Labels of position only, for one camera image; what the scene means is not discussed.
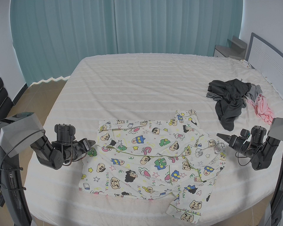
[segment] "tile floor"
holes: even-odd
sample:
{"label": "tile floor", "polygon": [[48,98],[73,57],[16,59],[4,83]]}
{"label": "tile floor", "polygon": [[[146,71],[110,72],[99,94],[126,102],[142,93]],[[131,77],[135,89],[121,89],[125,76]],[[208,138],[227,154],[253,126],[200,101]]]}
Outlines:
{"label": "tile floor", "polygon": [[[8,116],[24,111],[35,112],[42,125],[44,125],[45,120],[65,83],[66,80],[61,79],[57,81],[51,80],[49,82],[42,82],[40,84],[34,84],[30,86],[21,96],[16,106],[11,109]],[[31,148],[27,148],[25,151],[20,153],[20,166],[24,168],[24,170],[21,171],[23,184],[25,182],[27,166],[31,159],[32,153],[33,150]],[[264,198],[262,201],[254,205],[252,209],[249,208],[229,219],[214,224],[213,226],[256,226],[259,223],[259,220],[265,211],[266,205],[271,198],[272,195]],[[43,221],[36,219],[36,223],[38,226],[43,226]],[[14,225],[6,205],[4,205],[3,208],[0,207],[0,225]]]}

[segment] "white headboard panel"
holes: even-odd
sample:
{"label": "white headboard panel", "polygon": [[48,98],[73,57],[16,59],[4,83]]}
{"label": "white headboard panel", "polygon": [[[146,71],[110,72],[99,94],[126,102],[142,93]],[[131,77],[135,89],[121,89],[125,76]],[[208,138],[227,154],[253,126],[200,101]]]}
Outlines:
{"label": "white headboard panel", "polygon": [[283,53],[252,33],[246,60],[262,73],[283,98]]}

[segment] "white wall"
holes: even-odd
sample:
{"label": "white wall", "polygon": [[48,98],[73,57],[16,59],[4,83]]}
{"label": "white wall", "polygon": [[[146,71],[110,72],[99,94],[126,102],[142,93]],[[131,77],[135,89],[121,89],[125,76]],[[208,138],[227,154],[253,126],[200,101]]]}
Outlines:
{"label": "white wall", "polygon": [[283,53],[283,0],[244,0],[240,39],[254,32]]}
{"label": "white wall", "polygon": [[13,47],[10,25],[10,0],[0,0],[0,77],[9,97],[15,96],[25,85],[19,62]]}

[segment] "bed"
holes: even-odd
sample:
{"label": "bed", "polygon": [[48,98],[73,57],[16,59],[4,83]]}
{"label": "bed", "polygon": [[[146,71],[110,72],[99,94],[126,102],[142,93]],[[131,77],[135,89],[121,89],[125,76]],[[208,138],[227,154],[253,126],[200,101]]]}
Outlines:
{"label": "bed", "polygon": [[[76,138],[94,139],[103,119],[171,118],[176,109],[195,109],[200,127],[216,133],[240,134],[254,125],[269,129],[251,105],[242,109],[232,132],[218,121],[215,101],[206,97],[214,79],[244,79],[259,84],[276,117],[283,117],[283,100],[266,78],[232,58],[181,54],[116,54],[84,58],[76,67],[44,128],[50,141],[56,139],[54,125],[72,124]],[[250,208],[275,188],[283,145],[268,169],[254,171],[240,166],[234,150],[228,149],[225,170],[197,225],[212,225]],[[173,196],[156,200],[127,199],[79,191],[82,162],[52,170],[40,165],[35,153],[28,166],[25,191],[31,213],[53,225],[188,225],[165,214]]]}

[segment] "pajama shirt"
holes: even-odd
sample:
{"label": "pajama shirt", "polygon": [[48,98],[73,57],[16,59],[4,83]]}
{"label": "pajama shirt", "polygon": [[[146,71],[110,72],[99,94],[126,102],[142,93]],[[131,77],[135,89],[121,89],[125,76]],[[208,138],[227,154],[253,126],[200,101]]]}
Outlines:
{"label": "pajama shirt", "polygon": [[172,193],[166,213],[197,223],[226,161],[225,144],[198,124],[195,110],[165,121],[100,121],[80,190],[147,200]]}

